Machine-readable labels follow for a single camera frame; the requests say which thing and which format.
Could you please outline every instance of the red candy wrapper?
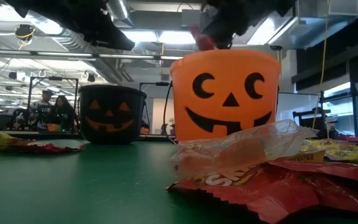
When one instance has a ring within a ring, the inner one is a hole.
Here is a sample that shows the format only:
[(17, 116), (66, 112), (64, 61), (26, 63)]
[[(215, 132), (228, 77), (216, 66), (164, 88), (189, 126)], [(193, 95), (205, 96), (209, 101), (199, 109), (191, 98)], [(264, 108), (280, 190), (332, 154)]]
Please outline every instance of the red candy wrapper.
[(358, 166), (275, 161), (183, 179), (175, 187), (204, 190), (222, 201), (246, 205), (261, 220), (276, 223), (314, 205), (358, 212), (358, 191), (346, 184), (349, 179), (358, 181)]
[(59, 153), (68, 153), (68, 152), (78, 152), (85, 149), (84, 146), (80, 148), (70, 148), (70, 147), (57, 147), (53, 144), (43, 144), (43, 143), (30, 143), (26, 146), (10, 146), (12, 151), (18, 152), (31, 152), (37, 154), (59, 154)]

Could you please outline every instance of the green tabletop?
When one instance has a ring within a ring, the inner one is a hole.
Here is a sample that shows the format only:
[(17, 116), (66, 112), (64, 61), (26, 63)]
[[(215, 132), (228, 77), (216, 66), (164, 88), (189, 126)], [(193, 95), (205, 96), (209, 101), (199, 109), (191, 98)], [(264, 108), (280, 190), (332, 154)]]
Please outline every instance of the green tabletop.
[(176, 149), (170, 143), (51, 142), (86, 144), (86, 150), (58, 156), (0, 152), (0, 223), (259, 222), (244, 207), (208, 194), (164, 190), (175, 181), (168, 159)]

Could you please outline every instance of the jack-o-lantern bucket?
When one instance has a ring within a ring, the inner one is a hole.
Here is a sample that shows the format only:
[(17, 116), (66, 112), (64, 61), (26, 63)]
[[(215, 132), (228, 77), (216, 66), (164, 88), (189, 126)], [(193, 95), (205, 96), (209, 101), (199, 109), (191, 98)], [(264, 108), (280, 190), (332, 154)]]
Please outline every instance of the jack-o-lantern bucket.
[(139, 138), (147, 95), (113, 85), (83, 86), (80, 92), (82, 136), (95, 144), (127, 144)]
[(179, 141), (220, 138), (275, 121), (280, 63), (251, 50), (209, 50), (171, 66)]

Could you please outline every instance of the person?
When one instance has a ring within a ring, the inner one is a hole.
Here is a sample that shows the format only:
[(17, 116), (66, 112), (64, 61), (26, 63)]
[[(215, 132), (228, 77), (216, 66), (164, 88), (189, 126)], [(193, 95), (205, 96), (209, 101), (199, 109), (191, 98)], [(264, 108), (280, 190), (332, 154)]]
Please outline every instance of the person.
[(74, 118), (74, 108), (70, 105), (67, 98), (63, 95), (58, 96), (55, 105), (50, 110), (49, 123), (59, 124), (62, 129), (69, 130), (73, 127)]
[(42, 91), (42, 99), (31, 104), (29, 124), (32, 126), (35, 125), (39, 131), (46, 130), (45, 119), (52, 107), (52, 104), (49, 102), (52, 96), (52, 91), (44, 90)]
[(35, 101), (33, 104), (32, 104), (32, 107), (33, 108), (39, 108), (41, 106), (43, 107), (48, 107), (48, 106), (51, 106), (50, 104), (50, 99), (51, 97), (53, 96), (53, 92), (50, 91), (50, 90), (44, 90), (42, 91), (42, 99), (41, 100), (38, 100), (38, 101)]

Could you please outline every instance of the metal frame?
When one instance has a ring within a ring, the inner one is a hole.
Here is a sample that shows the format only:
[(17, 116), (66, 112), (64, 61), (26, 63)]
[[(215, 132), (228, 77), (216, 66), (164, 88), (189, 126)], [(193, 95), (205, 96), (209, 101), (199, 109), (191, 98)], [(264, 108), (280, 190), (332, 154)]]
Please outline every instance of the metal frame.
[[(38, 82), (33, 86), (32, 81), (37, 79)], [(75, 95), (74, 95), (74, 114), (75, 114), (75, 108), (77, 103), (77, 92), (78, 92), (78, 79), (77, 78), (62, 78), (62, 77), (30, 77), (30, 87), (29, 87), (29, 99), (27, 102), (27, 111), (30, 114), (30, 106), (31, 106), (31, 93), (33, 87), (36, 87), (38, 83), (40, 83), (42, 80), (51, 80), (51, 81), (62, 81), (62, 80), (74, 80), (75, 81)]]
[(133, 59), (133, 60), (178, 60), (183, 57), (168, 56), (168, 55), (132, 55), (132, 54), (97, 54), (97, 53), (68, 53), (68, 52), (40, 52), (33, 50), (0, 50), (0, 57), (15, 57), (15, 58), (29, 58), (29, 59), (52, 59), (59, 58), (59, 60), (84, 60), (94, 61), (98, 58), (118, 58), (118, 59)]

